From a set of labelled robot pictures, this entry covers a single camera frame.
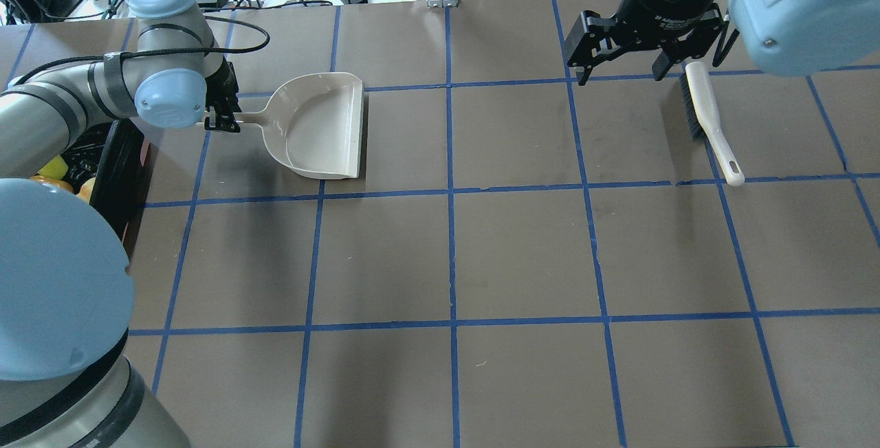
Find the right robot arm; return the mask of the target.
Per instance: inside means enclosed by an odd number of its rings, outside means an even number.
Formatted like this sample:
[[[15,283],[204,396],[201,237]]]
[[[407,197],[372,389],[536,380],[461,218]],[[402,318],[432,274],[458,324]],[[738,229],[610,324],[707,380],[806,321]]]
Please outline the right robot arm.
[[[878,0],[620,0],[610,16],[585,10],[562,41],[579,85],[600,64],[653,52],[660,80],[682,60],[712,54],[719,66],[736,41],[777,76],[810,76],[878,51]]]

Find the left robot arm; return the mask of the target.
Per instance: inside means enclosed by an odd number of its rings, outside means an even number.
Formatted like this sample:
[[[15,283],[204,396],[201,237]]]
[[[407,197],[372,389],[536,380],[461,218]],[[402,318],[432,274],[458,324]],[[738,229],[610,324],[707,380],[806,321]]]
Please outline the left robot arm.
[[[89,129],[188,128],[237,92],[197,0],[125,0],[134,52],[57,60],[2,91],[3,447],[189,447],[125,354],[135,285],[106,177],[41,181]]]

